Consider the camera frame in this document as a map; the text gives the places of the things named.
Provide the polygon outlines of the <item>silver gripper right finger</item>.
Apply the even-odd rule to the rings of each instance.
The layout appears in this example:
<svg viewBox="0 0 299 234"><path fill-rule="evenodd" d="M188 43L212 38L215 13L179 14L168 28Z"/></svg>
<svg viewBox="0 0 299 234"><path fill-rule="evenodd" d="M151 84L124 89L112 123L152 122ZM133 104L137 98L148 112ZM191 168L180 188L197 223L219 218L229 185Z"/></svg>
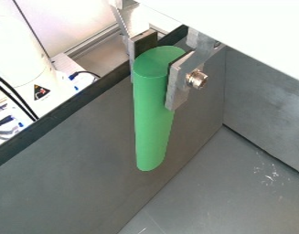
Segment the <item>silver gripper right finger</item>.
<svg viewBox="0 0 299 234"><path fill-rule="evenodd" d="M191 27L185 44L191 50L169 64L168 69L164 107L169 111L188 99L189 89L200 90L205 86L208 75L203 71L204 64L224 48L216 39Z"/></svg>

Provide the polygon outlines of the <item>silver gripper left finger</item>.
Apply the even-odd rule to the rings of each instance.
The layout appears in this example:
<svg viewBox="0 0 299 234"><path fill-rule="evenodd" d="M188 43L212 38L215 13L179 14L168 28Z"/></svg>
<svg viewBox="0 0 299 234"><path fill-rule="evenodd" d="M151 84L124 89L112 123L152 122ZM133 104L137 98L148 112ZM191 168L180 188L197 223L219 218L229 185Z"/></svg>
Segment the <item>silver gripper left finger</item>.
<svg viewBox="0 0 299 234"><path fill-rule="evenodd" d="M108 0L108 4L121 30L132 68L136 57L157 46L157 32L149 28L145 11L136 0Z"/></svg>

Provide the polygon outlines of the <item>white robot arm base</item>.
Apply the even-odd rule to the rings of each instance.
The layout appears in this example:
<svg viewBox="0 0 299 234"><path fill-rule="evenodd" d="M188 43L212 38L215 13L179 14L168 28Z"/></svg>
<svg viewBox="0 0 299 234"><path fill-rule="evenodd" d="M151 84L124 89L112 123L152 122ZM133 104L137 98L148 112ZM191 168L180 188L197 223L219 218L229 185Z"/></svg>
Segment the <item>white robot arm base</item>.
<svg viewBox="0 0 299 234"><path fill-rule="evenodd" d="M22 20L0 0L0 144L74 93Z"/></svg>

